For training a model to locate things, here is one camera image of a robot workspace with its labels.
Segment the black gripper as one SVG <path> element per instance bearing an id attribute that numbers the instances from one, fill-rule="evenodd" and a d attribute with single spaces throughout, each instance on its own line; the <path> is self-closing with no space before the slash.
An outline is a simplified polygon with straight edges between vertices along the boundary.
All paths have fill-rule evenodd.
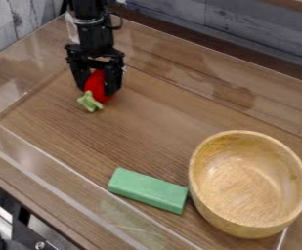
<path id="1" fill-rule="evenodd" d="M 84 50 L 80 44 L 67 44 L 67 64 L 69 65 L 76 86 L 84 90 L 91 76 L 89 68 L 103 68 L 104 95 L 112 96 L 121 87 L 124 53 L 113 47 L 99 50 Z"/>

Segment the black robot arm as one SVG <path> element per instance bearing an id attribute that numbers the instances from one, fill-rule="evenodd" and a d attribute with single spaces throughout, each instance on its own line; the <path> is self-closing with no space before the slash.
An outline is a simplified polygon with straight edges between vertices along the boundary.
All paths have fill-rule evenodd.
<path id="1" fill-rule="evenodd" d="M 112 96 L 121 87 L 124 53 L 113 48 L 113 31 L 123 23 L 112 25 L 112 12 L 107 0 L 71 0 L 75 12 L 79 43 L 67 44 L 67 64 L 80 90 L 85 90 L 91 75 L 103 73 L 103 95 Z"/>

